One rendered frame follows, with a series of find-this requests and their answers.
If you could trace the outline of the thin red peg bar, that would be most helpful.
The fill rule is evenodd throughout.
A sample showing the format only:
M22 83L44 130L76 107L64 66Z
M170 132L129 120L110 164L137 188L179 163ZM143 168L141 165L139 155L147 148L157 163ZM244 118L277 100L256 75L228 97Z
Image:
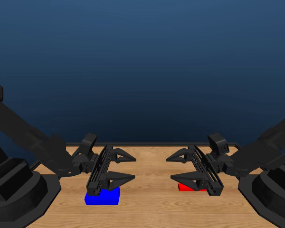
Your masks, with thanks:
M181 183L178 184L178 190L179 191L196 191L196 190L194 190L194 189L192 189L192 188L190 188L188 186L185 186L185 185L183 185Z

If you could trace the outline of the blue hollow socket block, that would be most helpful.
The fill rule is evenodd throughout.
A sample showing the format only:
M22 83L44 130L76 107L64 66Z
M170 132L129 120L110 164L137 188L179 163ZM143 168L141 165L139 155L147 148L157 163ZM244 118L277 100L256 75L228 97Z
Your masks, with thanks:
M116 206L119 204L120 188L101 190L98 196L85 195L85 204L88 206Z

